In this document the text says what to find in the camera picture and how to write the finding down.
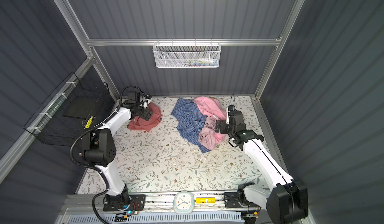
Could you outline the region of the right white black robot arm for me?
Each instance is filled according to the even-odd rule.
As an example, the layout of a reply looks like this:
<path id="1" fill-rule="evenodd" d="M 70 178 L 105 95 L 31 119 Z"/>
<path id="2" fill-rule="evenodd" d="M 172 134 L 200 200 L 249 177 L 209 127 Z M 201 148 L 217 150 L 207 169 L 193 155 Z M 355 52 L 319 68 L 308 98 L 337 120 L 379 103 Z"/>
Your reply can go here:
<path id="1" fill-rule="evenodd" d="M 257 165 L 268 189 L 253 182 L 238 186 L 237 202 L 252 204 L 267 210 L 274 224 L 290 224 L 309 215 L 308 189 L 303 181 L 296 181 L 268 153 L 264 137 L 247 129 L 244 116 L 235 106 L 227 107 L 225 120 L 216 121 L 215 131 L 229 136 L 229 145 L 239 148 Z"/>

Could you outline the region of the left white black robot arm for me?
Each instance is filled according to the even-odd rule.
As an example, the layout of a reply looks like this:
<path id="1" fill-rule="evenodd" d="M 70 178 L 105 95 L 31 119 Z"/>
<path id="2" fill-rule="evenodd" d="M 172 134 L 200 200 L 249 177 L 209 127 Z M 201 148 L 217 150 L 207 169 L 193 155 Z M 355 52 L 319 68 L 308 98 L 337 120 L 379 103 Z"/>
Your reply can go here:
<path id="1" fill-rule="evenodd" d="M 148 121 L 153 115 L 149 110 L 151 101 L 152 96 L 139 87 L 124 87 L 111 115 L 94 127 L 86 128 L 70 149 L 74 164 L 94 170 L 102 177 L 106 185 L 102 195 L 108 204 L 117 204 L 124 211 L 133 205 L 133 201 L 115 165 L 117 150 L 114 135 L 123 124 L 135 117 Z"/>

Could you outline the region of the pink cloth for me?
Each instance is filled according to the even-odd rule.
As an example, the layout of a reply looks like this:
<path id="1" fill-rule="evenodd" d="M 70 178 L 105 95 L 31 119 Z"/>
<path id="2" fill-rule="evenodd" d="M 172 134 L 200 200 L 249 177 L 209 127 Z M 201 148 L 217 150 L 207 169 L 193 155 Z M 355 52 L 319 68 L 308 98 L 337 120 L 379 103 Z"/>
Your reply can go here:
<path id="1" fill-rule="evenodd" d="M 199 143 L 207 148 L 213 150 L 224 139 L 225 135 L 216 132 L 216 121 L 226 120 L 227 113 L 223 110 L 219 101 L 211 97 L 197 97 L 194 99 L 199 111 L 206 116 L 204 126 L 199 133 Z"/>

